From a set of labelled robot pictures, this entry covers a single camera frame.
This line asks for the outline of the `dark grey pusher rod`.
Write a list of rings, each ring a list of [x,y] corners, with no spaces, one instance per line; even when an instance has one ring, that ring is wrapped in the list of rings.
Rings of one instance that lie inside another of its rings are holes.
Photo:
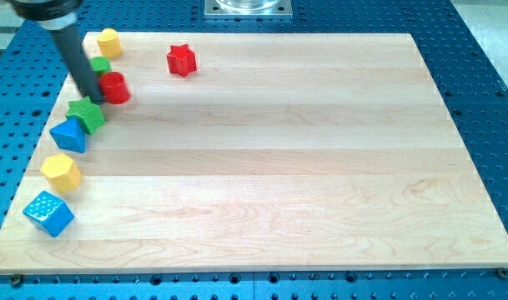
[[[98,85],[98,77],[83,49],[77,27],[71,24],[59,30],[51,30],[50,34],[80,95],[89,97],[95,104],[103,103],[104,98]]]

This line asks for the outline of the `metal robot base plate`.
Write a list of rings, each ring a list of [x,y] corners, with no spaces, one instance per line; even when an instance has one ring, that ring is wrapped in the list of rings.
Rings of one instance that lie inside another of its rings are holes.
[[[204,0],[205,19],[291,19],[291,0]]]

